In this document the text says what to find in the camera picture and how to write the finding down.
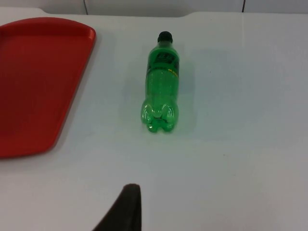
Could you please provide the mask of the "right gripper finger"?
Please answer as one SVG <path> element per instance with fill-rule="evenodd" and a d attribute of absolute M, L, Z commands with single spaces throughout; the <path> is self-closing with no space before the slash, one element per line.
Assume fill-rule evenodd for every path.
<path fill-rule="evenodd" d="M 93 231 L 141 231 L 141 188 L 127 184 Z"/>

